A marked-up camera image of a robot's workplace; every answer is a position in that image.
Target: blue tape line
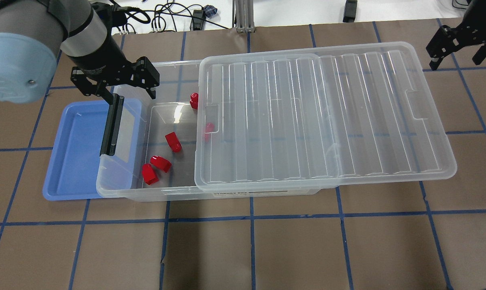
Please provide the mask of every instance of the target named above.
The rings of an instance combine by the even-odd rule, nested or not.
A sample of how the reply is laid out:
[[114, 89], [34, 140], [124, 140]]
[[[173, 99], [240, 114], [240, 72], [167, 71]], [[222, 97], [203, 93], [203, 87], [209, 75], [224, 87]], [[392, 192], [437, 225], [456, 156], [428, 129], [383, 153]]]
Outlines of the blue tape line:
[[4, 223], [5, 226], [65, 226], [68, 224], [81, 224], [81, 221], [63, 220], [59, 222], [5, 222]]
[[[439, 72], [447, 72], [447, 71], [457, 71], [458, 69], [457, 68], [439, 68], [438, 71]], [[430, 68], [424, 68], [422, 69], [423, 72], [433, 72], [432, 69]]]
[[[376, 32], [376, 38], [377, 38], [377, 42], [382, 42], [381, 41], [381, 36], [379, 35], [379, 30], [377, 28], [377, 25], [376, 25], [376, 22], [375, 21], [372, 21], [372, 25], [374, 26], [374, 31]], [[403, 120], [404, 122], [404, 125], [405, 125], [405, 131], [406, 131], [406, 134], [408, 136], [408, 141], [409, 141], [409, 147], [411, 148], [411, 152], [413, 154], [413, 158], [415, 160], [415, 165], [417, 167], [417, 171], [420, 172], [420, 165], [418, 163], [418, 158], [417, 158], [417, 154], [416, 154], [416, 151], [415, 151], [415, 147], [413, 145], [413, 141], [411, 140], [411, 132], [409, 132], [409, 127], [407, 125], [407, 121], [406, 121], [406, 117], [405, 117], [405, 114], [404, 114], [404, 110], [403, 110], [403, 107], [401, 105], [401, 101], [399, 99], [399, 93], [398, 93], [398, 90], [397, 90], [397, 86], [395, 84], [395, 81], [394, 81], [394, 76], [392, 75], [392, 71], [393, 71], [393, 68], [392, 70], [390, 69], [387, 69], [386, 72], [389, 76], [390, 79], [392, 79], [392, 93], [394, 94], [395, 98], [397, 99], [397, 103], [399, 104], [399, 112], [401, 114], [401, 119]]]
[[76, 86], [61, 86], [61, 87], [50, 87], [50, 90], [65, 90], [65, 89], [76, 89]]
[[[179, 66], [179, 82], [177, 83], [177, 98], [175, 99], [175, 101], [180, 101], [180, 97], [181, 97], [181, 89], [182, 89], [182, 67], [183, 66]], [[175, 130], [177, 128], [177, 124], [173, 124], [173, 130]]]
[[[197, 141], [180, 141], [181, 145], [195, 145]], [[148, 143], [148, 146], [169, 146], [167, 142]]]
[[[58, 63], [60, 61], [60, 57], [61, 56], [62, 56], [62, 51], [60, 51], [58, 53], [58, 56], [57, 56], [57, 65], [58, 65]], [[52, 82], [53, 82], [53, 77], [52, 77], [52, 79], [50, 81], [50, 84], [46, 88], [46, 93], [44, 94], [44, 98], [42, 99], [42, 104], [41, 104], [41, 107], [39, 109], [39, 114], [37, 115], [37, 119], [35, 120], [35, 125], [33, 126], [33, 130], [31, 132], [31, 137], [30, 137], [30, 141], [28, 143], [28, 147], [27, 148], [31, 148], [31, 144], [33, 142], [33, 138], [35, 137], [35, 131], [37, 130], [37, 126], [39, 125], [39, 121], [40, 121], [41, 115], [42, 115], [42, 110], [44, 109], [44, 104], [46, 103], [46, 99], [48, 98], [48, 93], [50, 91], [50, 86], [51, 86], [51, 83]], [[10, 213], [10, 209], [12, 208], [12, 204], [13, 204], [14, 198], [16, 197], [16, 192], [17, 192], [17, 189], [18, 189], [18, 186], [19, 186], [19, 181], [21, 180], [21, 176], [23, 174], [24, 166], [26, 165], [26, 160], [28, 159], [28, 154], [29, 154], [29, 151], [26, 151], [26, 153], [24, 154], [23, 162], [21, 164], [21, 168], [19, 169], [18, 177], [16, 179], [16, 184], [14, 185], [14, 189], [12, 191], [12, 195], [10, 196], [10, 200], [8, 202], [8, 206], [7, 206], [7, 209], [5, 211], [5, 216], [3, 217], [3, 225], [1, 225], [1, 228], [0, 228], [0, 241], [1, 241], [1, 237], [3, 236], [3, 231], [5, 229], [5, 223], [7, 222], [8, 215]]]
[[0, 149], [0, 152], [11, 152], [11, 151], [42, 151], [42, 150], [53, 150], [53, 147], [2, 148], [2, 149]]
[[427, 201], [426, 198], [426, 189], [422, 181], [419, 181], [418, 184], [420, 186], [420, 191], [422, 192], [422, 198], [424, 200], [424, 204], [426, 204], [426, 211], [429, 218], [429, 225], [431, 225], [431, 232], [433, 233], [433, 238], [435, 240], [436, 251], [438, 252], [438, 259], [440, 260], [440, 266], [442, 267], [442, 272], [444, 272], [445, 283], [447, 285], [448, 290], [453, 290], [453, 286], [451, 286], [451, 280], [449, 279], [449, 274], [447, 273], [447, 267], [445, 266], [444, 255], [442, 254], [440, 241], [438, 240], [438, 235], [436, 233], [436, 227], [433, 221], [433, 214], [431, 213], [431, 208], [429, 207], [429, 201]]
[[352, 271], [350, 269], [349, 248], [347, 245], [347, 233], [345, 231], [345, 215], [343, 213], [343, 206], [341, 205], [341, 196], [339, 186], [336, 188], [336, 199], [338, 200], [338, 214], [340, 218], [341, 239], [343, 241], [343, 251], [345, 254], [345, 264], [347, 266], [347, 277], [349, 279], [349, 289], [354, 290], [354, 282], [352, 281]]
[[337, 218], [338, 213], [320, 213], [315, 215], [263, 215], [254, 216], [254, 219], [299, 219], [299, 218]]
[[154, 222], [165, 222], [164, 218], [150, 219], [116, 219], [116, 220], [88, 220], [85, 224], [151, 224]]
[[460, 134], [483, 134], [485, 131], [480, 130], [471, 130], [471, 131], [448, 131], [445, 134], [448, 135], [460, 135]]
[[182, 48], [180, 52], [180, 60], [184, 60], [184, 51], [186, 50], [186, 32], [182, 35]]
[[166, 246], [168, 244], [168, 225], [170, 220], [170, 204], [171, 202], [166, 202], [166, 215], [164, 219], [164, 233], [162, 234], [162, 249], [160, 250], [160, 274], [159, 274], [159, 290], [162, 290], [164, 285], [164, 257], [166, 257]]
[[372, 21], [372, 25], [374, 26], [374, 31], [376, 32], [377, 42], [382, 42], [381, 37], [379, 36], [379, 30], [377, 29], [377, 24], [375, 21]]
[[345, 217], [392, 217], [392, 216], [420, 216], [426, 211], [392, 211], [386, 213], [344, 213]]
[[182, 81], [161, 81], [160, 84], [178, 84], [178, 83], [182, 83], [182, 84], [189, 84], [189, 83], [198, 83], [198, 80], [197, 79], [185, 79], [185, 80], [182, 80]]
[[71, 275], [70, 275], [70, 278], [69, 278], [68, 290], [73, 289], [75, 272], [77, 271], [77, 263], [79, 261], [79, 255], [80, 255], [81, 241], [82, 241], [82, 238], [83, 238], [83, 229], [85, 228], [85, 222], [87, 221], [87, 213], [89, 211], [90, 202], [91, 202], [91, 200], [88, 199], [85, 203], [85, 209], [83, 209], [83, 217], [82, 217], [81, 226], [80, 226], [79, 240], [77, 242], [77, 249], [75, 250], [75, 257], [73, 259], [73, 267], [71, 268]]
[[119, 48], [123, 50], [123, 46], [125, 45], [125, 35], [121, 36], [121, 44], [119, 45]]
[[[486, 209], [451, 209], [445, 211], [431, 211], [433, 215], [462, 215], [486, 213]], [[418, 216], [426, 215], [427, 211], [387, 211], [374, 213], [344, 213], [344, 217], [383, 217], [383, 216]], [[339, 213], [321, 213], [315, 215], [262, 215], [253, 216], [253, 219], [304, 219], [304, 218], [339, 218]], [[229, 216], [212, 218], [175, 218], [172, 222], [219, 222], [227, 220], [250, 220], [250, 216]], [[90, 220], [86, 224], [151, 224], [166, 222], [166, 219], [127, 219], [127, 220]], [[68, 224], [81, 224], [79, 220], [64, 220], [50, 222], [0, 222], [0, 226], [62, 226]]]
[[250, 198], [250, 267], [252, 290], [255, 290], [255, 230], [254, 230], [254, 198]]
[[486, 70], [486, 66], [473, 66], [471, 68], [459, 68], [460, 70], [465, 71], [475, 71], [475, 70]]
[[[438, 25], [439, 26], [442, 26], [442, 22], [440, 22], [440, 19], [436, 19], [436, 21], [438, 22]], [[470, 92], [470, 88], [468, 87], [468, 84], [465, 81], [465, 77], [464, 77], [463, 72], [462, 72], [462, 70], [460, 68], [460, 65], [458, 64], [458, 61], [456, 60], [455, 54], [454, 53], [451, 53], [451, 57], [453, 58], [453, 62], [455, 63], [455, 66], [457, 68], [458, 74], [460, 75], [460, 79], [462, 80], [463, 86], [465, 87], [465, 90], [467, 92], [467, 95], [469, 96], [470, 102], [472, 103], [473, 108], [476, 111], [476, 114], [478, 116], [479, 122], [481, 123], [481, 127], [483, 127], [483, 131], [486, 134], [486, 123], [483, 120], [483, 117], [481, 116], [481, 113], [479, 112], [479, 108], [478, 108], [476, 102], [474, 101], [474, 97], [472, 96], [472, 93]]]
[[313, 25], [309, 24], [309, 33], [311, 33], [311, 42], [313, 43], [313, 47], [316, 47], [315, 41], [315, 33], [313, 33]]
[[433, 215], [464, 215], [471, 213], [486, 213], [486, 209], [455, 209], [450, 211], [431, 211]]
[[252, 51], [251, 47], [252, 46], [250, 46], [250, 33], [248, 32], [247, 33], [247, 53], [250, 53]]
[[207, 218], [170, 218], [169, 222], [222, 222], [226, 220], [247, 220], [249, 216], [207, 217]]

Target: red plastic block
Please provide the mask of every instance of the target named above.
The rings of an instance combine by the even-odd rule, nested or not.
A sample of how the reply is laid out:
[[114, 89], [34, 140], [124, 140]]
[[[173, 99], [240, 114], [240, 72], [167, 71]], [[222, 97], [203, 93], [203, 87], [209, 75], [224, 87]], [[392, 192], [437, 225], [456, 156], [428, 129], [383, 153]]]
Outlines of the red plastic block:
[[143, 178], [145, 179], [145, 182], [148, 185], [152, 185], [157, 181], [159, 181], [159, 178], [157, 177], [157, 174], [153, 170], [153, 167], [148, 163], [143, 165], [142, 173], [143, 173]]
[[166, 137], [166, 141], [168, 142], [168, 145], [171, 148], [171, 151], [176, 153], [182, 150], [182, 145], [180, 144], [180, 141], [177, 138], [175, 132], [171, 132], [170, 134], [167, 134], [165, 137]]
[[214, 124], [212, 123], [207, 123], [206, 124], [206, 134], [204, 135], [204, 140], [206, 142], [210, 141], [210, 134], [211, 132], [214, 132]]
[[191, 94], [191, 101], [189, 101], [191, 108], [198, 110], [198, 93]]
[[151, 159], [150, 159], [150, 163], [157, 167], [158, 169], [168, 173], [169, 169], [171, 168], [171, 162], [169, 162], [168, 160], [166, 160], [165, 158], [163, 157], [160, 157], [160, 156], [153, 156]]

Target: transparent lid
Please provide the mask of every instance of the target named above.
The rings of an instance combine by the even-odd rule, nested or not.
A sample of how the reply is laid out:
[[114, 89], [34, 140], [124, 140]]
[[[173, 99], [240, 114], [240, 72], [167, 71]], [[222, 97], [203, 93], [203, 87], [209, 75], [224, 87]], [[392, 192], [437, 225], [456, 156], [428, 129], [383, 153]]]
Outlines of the transparent lid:
[[414, 48], [392, 42], [208, 57], [203, 191], [449, 178], [456, 162]]

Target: metal frame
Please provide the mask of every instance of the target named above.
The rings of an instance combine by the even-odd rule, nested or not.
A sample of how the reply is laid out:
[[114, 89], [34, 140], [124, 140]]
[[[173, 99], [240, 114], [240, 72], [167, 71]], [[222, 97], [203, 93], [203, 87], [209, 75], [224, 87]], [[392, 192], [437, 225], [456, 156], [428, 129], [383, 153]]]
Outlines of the metal frame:
[[233, 0], [232, 18], [239, 33], [254, 32], [254, 0]]

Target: clear plastic bin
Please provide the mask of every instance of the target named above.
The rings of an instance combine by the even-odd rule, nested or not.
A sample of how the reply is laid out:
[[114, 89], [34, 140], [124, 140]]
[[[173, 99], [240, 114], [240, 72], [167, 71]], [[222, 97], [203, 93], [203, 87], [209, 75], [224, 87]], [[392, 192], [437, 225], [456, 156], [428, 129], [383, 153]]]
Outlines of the clear plastic bin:
[[434, 180], [457, 169], [405, 42], [208, 57], [199, 95], [203, 191]]
[[[96, 190], [105, 198], [125, 197], [136, 201], [212, 199], [248, 196], [305, 195], [318, 190], [279, 192], [219, 191], [206, 193], [194, 182], [197, 139], [197, 110], [189, 104], [190, 95], [198, 92], [200, 61], [155, 64], [161, 75], [157, 98], [131, 86], [117, 86], [114, 92], [125, 97], [118, 144], [114, 156], [102, 155]], [[172, 153], [164, 136], [175, 132], [182, 151]], [[159, 182], [147, 185], [141, 167], [154, 155], [172, 163], [171, 170], [157, 170]]]
[[[157, 99], [130, 86], [98, 193], [137, 201], [312, 194], [343, 184], [434, 180], [456, 162], [407, 43], [208, 57], [155, 65]], [[199, 109], [189, 97], [199, 93]], [[208, 123], [214, 125], [207, 132]], [[175, 131], [183, 150], [164, 136]], [[142, 164], [172, 163], [151, 186]]]

